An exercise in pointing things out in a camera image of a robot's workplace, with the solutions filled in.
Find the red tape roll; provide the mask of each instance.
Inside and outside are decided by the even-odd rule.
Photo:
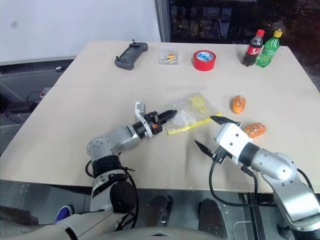
[[[209,50],[199,50],[193,54],[193,66],[200,71],[209,71],[214,68],[216,55]]]

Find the bottle label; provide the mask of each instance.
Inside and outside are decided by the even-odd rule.
[[[275,55],[275,53],[276,53],[275,50],[267,49],[266,47],[264,47],[262,50],[262,54],[264,54],[266,56],[273,56],[273,55]]]
[[[261,47],[248,46],[246,52],[250,55],[258,55]]]

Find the coca-cola bottle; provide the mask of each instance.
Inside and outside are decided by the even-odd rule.
[[[264,36],[264,34],[265,31],[262,29],[256,31],[255,37],[250,40],[250,43],[246,48],[245,55],[242,60],[243,65],[249,67],[255,63],[256,58],[259,55],[260,49],[263,45],[262,37]]]

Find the yellow bottle cap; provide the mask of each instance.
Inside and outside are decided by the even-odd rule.
[[[282,36],[282,31],[281,30],[274,31],[273,36],[276,38],[280,38]]]

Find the white wall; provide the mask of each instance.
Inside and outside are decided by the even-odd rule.
[[[90,40],[160,42],[154,0],[0,0],[0,65],[76,56]]]

